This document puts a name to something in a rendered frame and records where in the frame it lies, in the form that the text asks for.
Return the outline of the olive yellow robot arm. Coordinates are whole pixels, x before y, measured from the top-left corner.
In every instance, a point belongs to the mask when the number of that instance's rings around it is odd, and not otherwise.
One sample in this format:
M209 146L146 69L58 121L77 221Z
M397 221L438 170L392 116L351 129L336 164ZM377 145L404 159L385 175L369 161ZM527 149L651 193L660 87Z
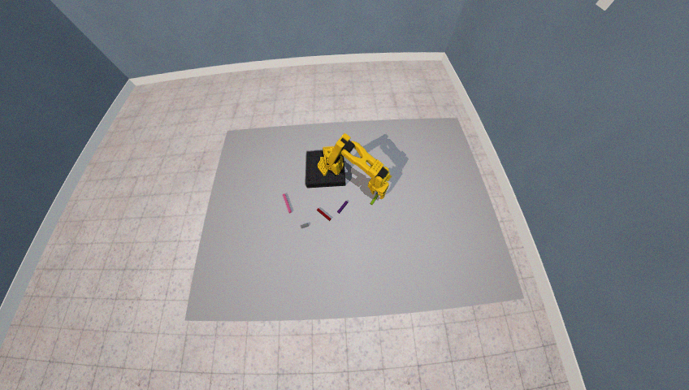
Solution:
M360 167L369 177L375 177L374 185L381 188L386 184L386 178L388 179L390 174L388 168L383 167L383 164L378 159L368 154L359 143L350 141L350 138L350 136L344 133L336 142L335 147L323 148L324 157L320 157L318 169L324 176L327 174L328 170L333 171L335 175L339 175L344 166L343 157L341 157L341 155L343 155L352 164ZM353 148L359 153L360 158L350 153ZM366 162L371 166L367 165Z

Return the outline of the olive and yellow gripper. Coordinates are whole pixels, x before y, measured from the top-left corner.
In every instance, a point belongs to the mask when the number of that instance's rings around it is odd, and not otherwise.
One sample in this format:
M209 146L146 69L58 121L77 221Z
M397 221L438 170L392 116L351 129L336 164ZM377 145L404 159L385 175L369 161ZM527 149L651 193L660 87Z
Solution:
M382 186L381 188L378 187L378 186L376 186L376 185L374 185L375 177L374 177L374 178L371 178L370 181L369 181L369 183L368 183L368 187L369 187L371 193L374 195L375 192L373 192L373 191L376 191L376 192L378 192L378 195L380 196L380 199L383 199L384 196L385 196L385 193L386 193L385 191L387 191L388 186L389 186L389 185L388 185L388 181L390 180L391 177L392 177L392 176L389 175L389 177L388 177L388 179L387 179L387 181L386 181L386 184L385 184L384 186ZM383 197L381 197L381 196L383 196Z

